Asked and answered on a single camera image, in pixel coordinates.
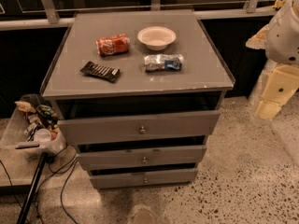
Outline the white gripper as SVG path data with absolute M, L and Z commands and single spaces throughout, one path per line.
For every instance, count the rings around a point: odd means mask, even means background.
M 266 24 L 246 42 L 250 49 L 265 49 L 269 31 Z M 256 108 L 255 116 L 260 119 L 273 119 L 299 89 L 299 68 L 291 65 L 276 67 L 269 75 L 263 91 L 263 100 Z

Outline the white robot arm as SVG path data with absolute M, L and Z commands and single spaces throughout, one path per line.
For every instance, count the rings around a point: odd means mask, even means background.
M 299 0 L 283 0 L 272 20 L 246 46 L 264 49 L 277 63 L 268 75 L 255 116 L 273 119 L 299 89 Z

